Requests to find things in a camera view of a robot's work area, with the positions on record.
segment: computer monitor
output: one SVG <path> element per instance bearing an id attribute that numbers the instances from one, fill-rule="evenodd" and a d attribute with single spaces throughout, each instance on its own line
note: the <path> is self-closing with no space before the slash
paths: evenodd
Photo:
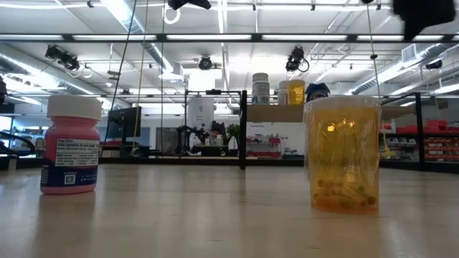
<path id="1" fill-rule="evenodd" d="M 142 107 L 138 107 L 138 121 L 136 130 L 137 108 L 130 107 L 114 110 L 108 113 L 108 134 L 107 138 L 122 138 L 141 136 Z"/>

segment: air duct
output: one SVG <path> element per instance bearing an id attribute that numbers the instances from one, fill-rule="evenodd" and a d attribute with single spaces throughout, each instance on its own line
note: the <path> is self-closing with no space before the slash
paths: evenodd
<path id="1" fill-rule="evenodd" d="M 108 11 L 123 25 L 124 29 L 128 32 L 129 26 L 131 25 L 131 17 L 133 14 L 132 3 L 126 0 L 100 0 L 102 4 L 107 7 Z M 137 15 L 134 15 L 132 21 L 131 34 L 142 34 L 145 33 L 145 28 L 139 22 Z M 161 58 L 163 60 L 162 70 L 163 72 L 173 72 L 174 67 L 172 64 L 163 57 L 161 51 L 153 43 L 141 43 L 141 46 L 147 51 L 147 53 L 153 58 L 153 60 L 161 66 Z"/>
<path id="2" fill-rule="evenodd" d="M 377 70 L 379 84 L 410 71 L 411 67 L 428 64 L 455 46 L 457 44 L 434 44 L 429 46 L 425 46 L 425 44 L 412 44 L 402 50 L 402 57 Z M 372 74 L 359 80 L 347 94 L 357 95 L 376 85 L 376 76 Z"/>
<path id="3" fill-rule="evenodd" d="M 107 92 L 99 89 L 98 87 L 89 85 L 86 82 L 73 78 L 65 72 L 62 72 L 57 68 L 54 68 L 53 66 L 49 66 L 48 64 L 39 61 L 33 57 L 30 57 L 28 54 L 25 54 L 5 44 L 0 44 L 0 64 L 2 67 L 11 68 L 9 72 L 3 71 L 5 73 L 34 75 L 35 72 L 40 77 L 46 77 L 46 81 L 50 81 L 50 83 L 56 83 L 58 85 L 75 88 L 81 92 L 84 92 L 85 94 L 108 94 Z M 115 100 L 115 104 L 120 105 L 123 108 L 130 108 L 132 106 L 124 100 Z"/>

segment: table surface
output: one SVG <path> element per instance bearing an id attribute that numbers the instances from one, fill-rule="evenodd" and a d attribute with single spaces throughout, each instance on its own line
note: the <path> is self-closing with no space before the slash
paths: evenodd
<path id="1" fill-rule="evenodd" d="M 71 196 L 0 172 L 0 257 L 456 257 L 459 176 L 380 174 L 357 216 L 312 209 L 302 168 L 104 165 Z"/>

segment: ceiling pipe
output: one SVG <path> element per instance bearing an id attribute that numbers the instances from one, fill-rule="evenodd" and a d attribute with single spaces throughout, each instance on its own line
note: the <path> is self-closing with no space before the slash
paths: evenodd
<path id="1" fill-rule="evenodd" d="M 65 72 L 60 71 L 57 68 L 54 68 L 51 65 L 48 65 L 42 61 L 39 61 L 33 57 L 30 57 L 28 54 L 25 54 L 13 47 L 7 46 L 5 44 L 0 44 L 0 57 L 5 59 L 7 62 L 16 63 L 16 66 L 21 66 L 19 64 L 24 64 L 29 67 L 33 67 L 36 70 L 41 71 L 43 74 L 46 74 L 56 82 L 62 83 L 63 85 L 67 85 L 68 87 L 75 88 L 81 92 L 86 94 L 100 94 L 106 95 L 107 92 L 99 89 L 98 87 L 92 86 L 82 80 L 77 78 L 73 78 L 66 74 Z M 130 108 L 131 104 L 127 103 L 124 100 L 115 100 L 116 105 L 120 105 L 122 108 Z"/>
<path id="2" fill-rule="evenodd" d="M 130 1 L 126 0 L 100 0 L 105 5 L 107 10 L 120 22 L 126 31 L 129 31 L 131 25 L 131 16 L 133 15 L 133 6 Z M 139 22 L 138 16 L 134 14 L 131 34 L 146 33 L 145 28 Z M 156 64 L 161 67 L 162 72 L 173 72 L 174 67 L 163 57 L 161 50 L 154 43 L 140 43 L 147 53 L 153 58 Z"/>
<path id="3" fill-rule="evenodd" d="M 409 61 L 408 63 L 403 62 L 402 58 L 397 58 L 395 61 L 378 69 L 379 84 L 392 80 L 408 71 L 413 67 L 419 67 L 426 65 L 438 58 L 440 55 L 444 55 L 447 51 L 456 47 L 456 44 L 434 44 L 428 47 L 424 47 L 423 44 L 417 44 L 416 47 L 423 47 L 422 51 L 417 49 L 416 59 Z M 376 76 L 374 74 L 365 77 L 362 80 L 356 82 L 356 84 L 347 92 L 347 95 L 357 95 L 371 87 L 377 85 Z"/>

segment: ceiling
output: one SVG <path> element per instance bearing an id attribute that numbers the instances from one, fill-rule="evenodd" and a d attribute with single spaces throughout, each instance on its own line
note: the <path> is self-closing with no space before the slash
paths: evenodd
<path id="1" fill-rule="evenodd" d="M 27 9 L 0 7 L 0 33 L 33 33 L 33 34 L 121 34 L 126 30 L 114 15 L 103 6 L 100 1 L 93 1 L 94 9 L 84 7 L 86 1 L 77 0 L 15 0 L 2 1 L 2 4 L 21 5 Z M 300 0 L 257 0 L 257 11 L 252 10 L 252 0 L 228 0 L 224 9 L 224 18 L 219 25 L 218 8 L 207 11 L 185 6 L 181 9 L 181 16 L 174 24 L 163 26 L 162 1 L 149 1 L 155 6 L 148 7 L 148 22 L 145 24 L 147 8 L 146 1 L 139 0 L 136 15 L 139 22 L 152 34 L 199 34 L 199 33 L 327 33 L 327 34 L 368 34 L 369 23 L 366 10 L 358 11 L 352 8 L 359 7 L 358 0 L 316 0 L 317 9 L 309 10 L 311 1 Z M 217 6 L 218 1 L 211 1 Z M 402 22 L 392 15 L 389 9 L 389 0 L 380 1 L 382 9 L 370 10 L 372 31 L 375 34 L 401 34 Z M 63 9 L 36 9 L 37 7 L 72 6 L 82 7 Z M 175 11 L 168 10 L 167 17 L 173 19 Z M 456 34 L 459 29 L 459 20 L 427 28 L 425 34 Z M 5 42 L 3 44 L 18 49 L 30 57 L 49 64 L 44 57 L 47 43 Z M 113 92 L 114 86 L 108 87 L 110 75 L 110 44 L 106 43 L 58 43 L 62 49 L 78 56 L 81 63 L 93 70 L 93 75 L 85 78 L 82 75 L 78 80 L 97 87 L 103 92 Z M 177 62 L 184 67 L 184 74 L 196 72 L 196 59 L 202 55 L 209 55 L 213 62 L 223 63 L 222 45 L 218 42 L 207 43 L 165 43 L 156 44 L 164 52 L 170 62 Z M 277 89 L 281 80 L 297 77 L 300 74 L 287 74 L 285 63 L 287 56 L 294 46 L 302 46 L 306 59 L 310 62 L 310 70 L 302 74 L 306 82 L 325 82 L 333 94 L 345 94 L 352 89 L 356 82 L 374 74 L 370 44 L 346 43 L 225 43 L 227 53 L 227 69 L 229 70 L 229 90 L 249 90 L 252 87 L 252 74 L 266 72 L 270 77 L 271 88 Z M 409 44 L 375 44 L 374 51 L 378 54 L 377 67 L 383 67 L 401 57 L 401 51 Z M 118 70 L 124 44 L 113 45 L 113 61 L 111 70 Z M 126 50 L 125 62 L 120 76 L 120 89 L 136 92 L 141 81 L 142 93 L 161 94 L 160 69 L 147 52 L 144 53 L 145 64 L 141 66 L 143 48 L 138 43 L 130 43 Z M 444 60 L 447 70 L 457 66 L 456 51 L 448 53 Z M 62 78 L 65 70 L 59 64 L 52 63 L 50 67 L 59 70 Z M 423 72 L 422 78 L 433 76 L 436 72 Z M 221 74 L 217 72 L 217 88 L 224 88 Z M 410 72 L 388 80 L 389 94 L 393 89 L 399 89 L 419 81 L 420 68 L 413 67 Z M 163 82 L 163 93 L 175 94 L 184 91 L 182 82 Z M 361 94 L 374 94 L 374 91 Z M 158 99 L 145 101 L 155 102 Z"/>

